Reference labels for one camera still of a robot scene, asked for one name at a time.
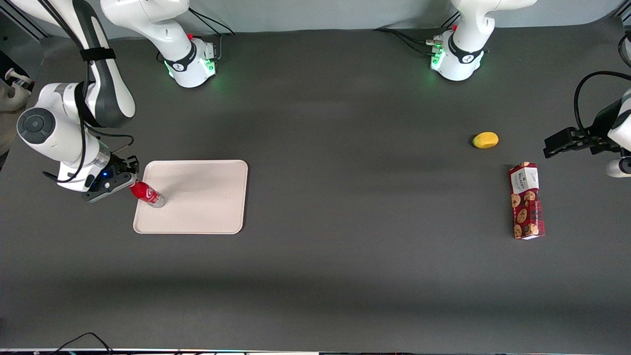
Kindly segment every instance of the black cable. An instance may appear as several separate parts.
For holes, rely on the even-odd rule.
[[[202,19],[201,17],[199,17],[199,15],[198,15],[198,14],[196,14],[195,12],[192,12],[192,11],[191,11],[191,13],[192,13],[193,15],[195,15],[195,17],[196,17],[196,18],[198,18],[198,19],[199,19],[199,21],[202,21],[202,22],[204,23],[204,25],[206,25],[206,26],[210,27],[210,29],[211,29],[212,31],[214,31],[215,33],[217,33],[217,36],[221,37],[221,33],[219,33],[217,30],[215,30],[215,28],[214,28],[214,27],[212,27],[212,26],[211,26],[211,25],[209,25],[206,21],[204,21],[204,19]]]
[[[456,11],[453,15],[451,15],[448,19],[445,20],[445,22],[442,23],[442,25],[440,27],[445,27],[445,25],[447,24],[447,22],[451,21],[451,19],[458,15],[460,13],[460,11]]]
[[[212,18],[210,18],[210,17],[208,17],[208,16],[206,16],[206,15],[204,15],[204,14],[202,14],[202,13],[199,13],[199,12],[197,12],[197,11],[195,11],[195,10],[191,9],[191,8],[189,8],[189,11],[190,11],[191,13],[194,13],[194,14],[197,14],[197,15],[199,15],[199,16],[202,16],[203,18],[205,18],[205,19],[207,19],[207,20],[210,20],[210,21],[212,21],[212,22],[215,22],[217,25],[219,25],[219,26],[221,26],[221,27],[223,27],[223,28],[227,29],[228,31],[230,31],[230,33],[231,33],[232,35],[236,35],[236,33],[232,30],[232,28],[230,28],[230,27],[228,27],[228,26],[226,26],[226,25],[222,24],[221,22],[219,22],[219,21],[217,21],[217,20],[214,20],[214,19],[212,19]]]
[[[107,350],[107,352],[108,352],[108,354],[109,354],[109,355],[112,355],[112,354],[114,353],[114,351],[112,350],[112,348],[111,348],[109,345],[107,345],[107,344],[103,341],[103,339],[99,338],[99,337],[98,337],[98,335],[94,334],[93,332],[87,332],[87,333],[83,333],[83,334],[79,335],[78,337],[74,338],[73,340],[70,340],[69,342],[66,342],[64,345],[60,346],[59,348],[57,348],[57,350],[53,351],[52,353],[53,353],[53,354],[58,353],[59,351],[61,351],[61,349],[63,349],[63,348],[65,348],[66,346],[68,346],[68,344],[70,344],[70,343],[72,343],[72,342],[74,342],[74,341],[77,341],[77,340],[79,340],[79,339],[83,338],[83,337],[84,337],[84,336],[86,336],[86,335],[92,335],[94,338],[97,338],[97,340],[98,340],[101,344],[103,344],[103,346],[104,346],[105,350]]]
[[[455,18],[455,19],[453,19],[453,20],[452,20],[452,21],[451,21],[451,22],[447,25],[447,28],[451,27],[451,26],[454,24],[454,22],[456,22],[456,20],[457,20],[457,19],[459,19],[459,18],[460,18],[460,13],[458,13],[458,16],[456,16],[456,18]]]
[[[18,13],[18,14],[20,14],[20,16],[21,16],[24,20],[26,20],[26,21],[28,22],[28,24],[29,24],[29,25],[31,25],[34,29],[36,29],[36,30],[37,30],[37,32],[41,33],[41,34],[42,34],[42,36],[43,36],[44,38],[48,38],[48,35],[47,35],[44,31],[42,31],[42,30],[41,30],[38,26],[35,26],[35,24],[34,24],[34,23],[33,23],[33,22],[32,22],[32,21],[28,18],[28,17],[26,17],[26,15],[24,15],[24,13],[22,13],[22,11],[20,11],[18,8],[16,8],[14,4],[11,4],[11,1],[9,1],[9,0],[4,0],[4,2],[5,2],[7,5],[9,5],[9,6],[13,9],[13,11],[15,11],[15,12],[16,12],[16,13]]]
[[[21,27],[24,31],[26,31],[26,32],[30,33],[30,35],[31,35],[31,36],[33,36],[33,37],[35,37],[36,39],[39,39],[39,37],[38,37],[36,34],[34,34],[33,32],[31,32],[31,30],[29,30],[26,26],[22,25],[22,24],[20,23],[20,21],[19,21],[17,18],[15,18],[15,16],[13,16],[13,15],[12,15],[9,11],[6,11],[6,9],[5,9],[2,5],[0,5],[0,9],[1,9],[4,13],[6,13],[7,15],[9,15],[9,17],[10,17],[10,18],[12,18],[12,19],[13,19],[13,21],[15,21],[16,23],[19,23],[19,24],[20,24],[20,27]]]
[[[624,36],[622,36],[622,38],[618,42],[618,54],[620,55],[620,58],[622,59],[622,61],[625,62],[625,64],[629,67],[631,67],[631,62],[629,61],[629,58],[627,58],[627,56],[624,55],[622,51],[622,45],[624,44],[625,40],[630,39],[630,37],[631,37],[631,33],[625,34]]]
[[[623,9],[621,9],[620,11],[618,11],[617,16],[621,16],[622,14],[625,13],[625,11],[629,8],[629,6],[631,6],[631,2],[629,2]]]
[[[576,86],[576,91],[574,92],[574,118],[576,119],[576,125],[579,127],[579,131],[581,131],[581,133],[587,138],[587,140],[589,140],[589,142],[594,147],[598,147],[599,143],[594,138],[592,138],[591,135],[588,135],[587,130],[585,129],[585,127],[583,127],[583,122],[581,121],[581,116],[579,115],[579,94],[581,93],[581,88],[583,87],[583,85],[585,85],[585,82],[587,82],[590,78],[597,75],[615,76],[617,78],[622,78],[622,79],[631,81],[631,75],[618,73],[616,71],[601,70],[601,71],[595,71],[591,74],[588,74],[581,80],[578,86]]]
[[[409,35],[406,35],[405,33],[401,32],[399,30],[393,30],[391,28],[379,27],[379,28],[375,28],[373,31],[393,33],[394,35],[403,37],[403,38],[409,40],[410,42],[425,44],[424,40],[420,40],[420,39],[416,39],[414,37],[410,37]]]
[[[375,30],[373,30],[373,31],[378,31],[378,32],[390,32],[390,31],[380,31],[380,29],[379,29],[379,28],[377,28],[377,29],[375,29]],[[403,41],[403,43],[405,43],[405,45],[407,45],[409,48],[411,48],[411,49],[412,49],[412,51],[415,51],[415,52],[417,52],[417,53],[419,53],[419,54],[423,54],[423,55],[425,55],[425,54],[426,54],[425,52],[421,51],[420,49],[418,49],[418,48],[414,47],[411,43],[409,43],[407,40],[405,40],[405,38],[404,38],[404,37],[399,36],[399,35],[398,35],[398,34],[396,34],[396,33],[394,33],[394,35],[395,35],[398,39],[402,40],[402,41]]]
[[[50,2],[48,2],[48,0],[37,0],[37,1],[44,7],[46,11],[48,11],[48,13],[53,17],[53,19],[55,19],[57,24],[64,30],[64,32],[68,35],[68,37],[70,37],[70,39],[73,40],[74,44],[76,44],[77,47],[82,49],[83,46],[81,45],[81,42],[79,41],[77,36],[74,35],[74,32],[70,29],[70,26],[68,26],[64,18],[59,14],[59,12],[57,12],[57,9],[55,9],[55,7],[53,7],[53,5],[51,5]]]

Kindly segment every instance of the green indicator light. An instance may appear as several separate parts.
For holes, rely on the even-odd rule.
[[[440,68],[440,64],[442,63],[444,54],[445,50],[441,48],[438,53],[434,55],[434,59],[432,60],[432,69],[438,70]]]
[[[164,66],[167,67],[168,75],[173,78],[173,73],[171,73],[171,68],[168,67],[167,61],[164,61]]]

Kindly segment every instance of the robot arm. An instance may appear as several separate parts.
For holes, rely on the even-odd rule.
[[[58,176],[47,173],[48,177],[59,186],[84,192],[83,198],[90,202],[132,183],[137,163],[116,157],[86,131],[86,127],[121,127],[136,110],[94,9],[85,0],[14,1],[25,12],[62,27],[80,47],[94,77],[93,83],[44,86],[37,103],[18,119],[20,138],[59,161]]]
[[[581,89],[584,82],[598,74],[610,75],[607,71],[597,71],[587,75],[577,87]],[[589,148],[592,154],[605,151],[619,153],[621,158],[609,161],[606,173],[611,177],[631,177],[631,89],[627,90],[622,99],[600,110],[589,127],[568,127],[546,138],[543,153],[546,158],[570,150]]]
[[[449,80],[469,78],[480,67],[484,45],[495,29],[495,20],[487,17],[489,11],[512,10],[528,7],[537,0],[451,0],[461,21],[457,30],[448,30],[435,36],[428,44],[435,53],[431,68]]]
[[[150,40],[180,86],[197,87],[215,75],[213,45],[201,39],[190,39],[173,21],[189,9],[189,0],[101,0],[101,8],[114,25]]]

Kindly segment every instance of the dark gray table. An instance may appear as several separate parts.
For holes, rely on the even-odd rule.
[[[131,194],[84,203],[19,141],[0,174],[0,346],[94,331],[112,347],[627,354],[631,180],[605,175],[613,154],[541,152],[574,125],[584,75],[628,72],[621,36],[615,20],[500,29],[452,83],[384,33],[242,34],[190,90],[149,42],[115,41],[138,106],[126,154],[244,159],[245,226],[136,234]],[[47,51],[38,87],[82,79],[71,44]],[[627,87],[588,84],[586,121]],[[471,148],[486,130],[499,146]],[[534,241],[512,238],[507,166],[523,160],[540,165]]]

